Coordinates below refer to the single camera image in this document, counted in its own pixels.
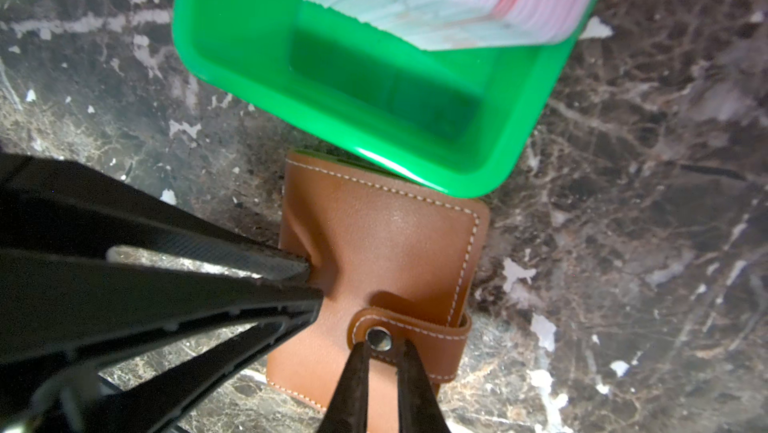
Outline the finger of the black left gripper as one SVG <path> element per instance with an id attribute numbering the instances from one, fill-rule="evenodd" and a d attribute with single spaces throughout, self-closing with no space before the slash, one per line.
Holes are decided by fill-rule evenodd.
<path id="1" fill-rule="evenodd" d="M 251 363 L 312 324 L 306 284 L 5 250 L 1 427 L 163 432 Z M 100 373 L 190 336 L 242 332 L 133 388 Z"/>
<path id="2" fill-rule="evenodd" d="M 1 156 L 1 245 L 103 259 L 132 246 L 303 282 L 307 260 L 231 232 L 74 161 Z"/>

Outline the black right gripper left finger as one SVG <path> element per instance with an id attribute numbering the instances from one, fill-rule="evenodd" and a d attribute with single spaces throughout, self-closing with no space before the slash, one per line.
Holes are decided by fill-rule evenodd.
<path id="1" fill-rule="evenodd" d="M 371 348 L 356 343 L 317 433 L 366 433 Z"/>

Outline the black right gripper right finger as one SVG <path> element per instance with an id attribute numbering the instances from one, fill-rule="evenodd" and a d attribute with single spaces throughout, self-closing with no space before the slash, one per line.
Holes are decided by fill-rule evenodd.
<path id="1" fill-rule="evenodd" d="M 416 346 L 405 340 L 397 360 L 399 433 L 449 433 Z"/>

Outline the brown leather card holder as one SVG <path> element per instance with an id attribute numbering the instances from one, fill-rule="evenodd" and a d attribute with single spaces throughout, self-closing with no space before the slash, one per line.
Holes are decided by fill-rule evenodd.
<path id="1" fill-rule="evenodd" d="M 317 320 L 273 350 L 266 378 L 318 410 L 370 331 L 417 348 L 433 388 L 453 381 L 472 321 L 467 296 L 488 207 L 375 167 L 296 150 L 286 159 L 279 245 L 306 258 Z"/>

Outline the green plastic tray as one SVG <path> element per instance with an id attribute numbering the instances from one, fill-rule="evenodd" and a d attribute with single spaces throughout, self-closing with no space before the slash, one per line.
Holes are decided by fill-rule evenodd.
<path id="1" fill-rule="evenodd" d="M 175 0 L 195 75 L 335 146 L 474 198 L 512 172 L 597 0 L 553 44 L 422 50 L 307 0 Z"/>

